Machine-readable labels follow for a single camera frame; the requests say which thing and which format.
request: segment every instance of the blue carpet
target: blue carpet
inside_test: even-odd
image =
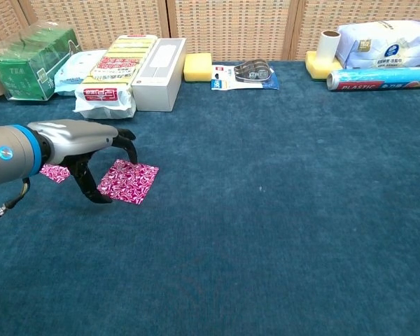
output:
[[[420,336],[420,90],[272,65],[279,91],[184,83],[172,113],[103,121],[160,168],[139,206],[35,176],[0,220],[0,335]],[[73,107],[0,99],[0,125]]]

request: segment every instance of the robotic arm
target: robotic arm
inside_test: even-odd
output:
[[[12,209],[29,189],[29,177],[36,175],[44,164],[66,167],[83,194],[94,203],[110,203],[101,194],[88,168],[93,154],[101,149],[124,149],[129,161],[137,163],[128,129],[118,129],[85,120],[50,120],[31,122],[27,126],[0,126],[0,184],[22,179],[24,188],[16,199],[0,208],[0,217]]]

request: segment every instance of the woven wall panel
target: woven wall panel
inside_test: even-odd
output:
[[[303,60],[308,50],[316,50],[325,29],[336,29],[346,23],[379,20],[420,20],[420,0],[306,0],[295,60]]]
[[[0,0],[0,41],[24,28],[10,0]]]
[[[178,37],[214,60],[279,60],[290,0],[175,0]]]
[[[73,25],[84,50],[108,48],[119,35],[124,34],[153,34],[164,37],[157,1],[28,0],[28,2],[37,19],[63,21]]]

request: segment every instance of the pink patterned cloth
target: pink patterned cloth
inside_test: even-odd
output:
[[[66,167],[51,164],[45,164],[40,173],[47,176],[49,179],[52,179],[56,183],[61,183],[70,176],[70,171]]]
[[[110,198],[140,204],[154,182],[158,167],[116,160],[97,189]]]

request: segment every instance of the plastic wrap roll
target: plastic wrap roll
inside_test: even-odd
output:
[[[420,88],[420,67],[341,69],[327,77],[330,91]]]
[[[322,31],[316,51],[315,62],[318,64],[331,64],[336,56],[337,46],[341,34],[333,30]]]

